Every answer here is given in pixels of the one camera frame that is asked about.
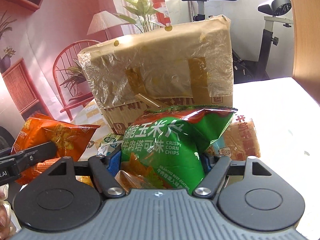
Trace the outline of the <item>person's left hand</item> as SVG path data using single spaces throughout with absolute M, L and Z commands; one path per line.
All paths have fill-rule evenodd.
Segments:
M 16 226 L 13 224 L 11 215 L 11 205 L 7 202 L 9 192 L 9 185 L 5 184 L 1 186 L 0 191 L 0 239 L 9 239 L 16 232 Z

